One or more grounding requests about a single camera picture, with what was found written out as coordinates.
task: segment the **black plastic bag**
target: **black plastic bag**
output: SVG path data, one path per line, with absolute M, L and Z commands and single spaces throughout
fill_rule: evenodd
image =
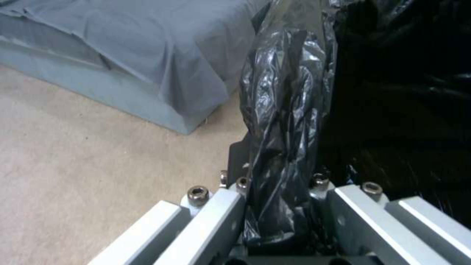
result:
M 309 198 L 329 112 L 336 42 L 327 0 L 277 0 L 241 78 L 251 135 L 244 242 L 251 253 L 300 253 L 320 224 Z
M 471 227 L 471 1 L 357 1 L 336 14 L 319 171 L 419 195 Z

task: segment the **beige carpet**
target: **beige carpet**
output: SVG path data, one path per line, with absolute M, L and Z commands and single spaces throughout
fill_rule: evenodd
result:
M 0 66 L 1 263 L 87 263 L 159 200 L 215 191 L 238 104 L 184 136 Z

